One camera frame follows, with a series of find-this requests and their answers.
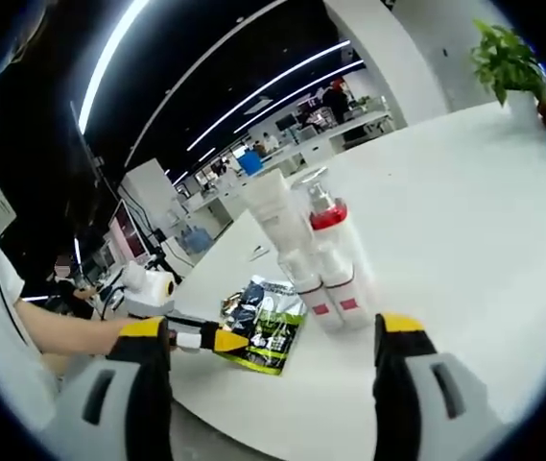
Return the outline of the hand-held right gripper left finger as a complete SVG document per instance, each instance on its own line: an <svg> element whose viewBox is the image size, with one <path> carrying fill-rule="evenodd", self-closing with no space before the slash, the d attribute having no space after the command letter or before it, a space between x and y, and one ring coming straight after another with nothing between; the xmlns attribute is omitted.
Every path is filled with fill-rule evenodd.
<svg viewBox="0 0 546 461"><path fill-rule="evenodd" d="M59 460L170 460L169 371L164 318L123 327L108 355L70 371L41 439Z"/></svg>

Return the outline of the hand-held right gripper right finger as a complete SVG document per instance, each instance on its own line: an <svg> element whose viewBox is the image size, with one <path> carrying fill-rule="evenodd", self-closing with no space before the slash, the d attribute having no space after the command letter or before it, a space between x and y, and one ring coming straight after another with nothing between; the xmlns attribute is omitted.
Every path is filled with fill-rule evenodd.
<svg viewBox="0 0 546 461"><path fill-rule="evenodd" d="M422 324L375 316L376 460L485 460L504 438L486 385Z"/></svg>

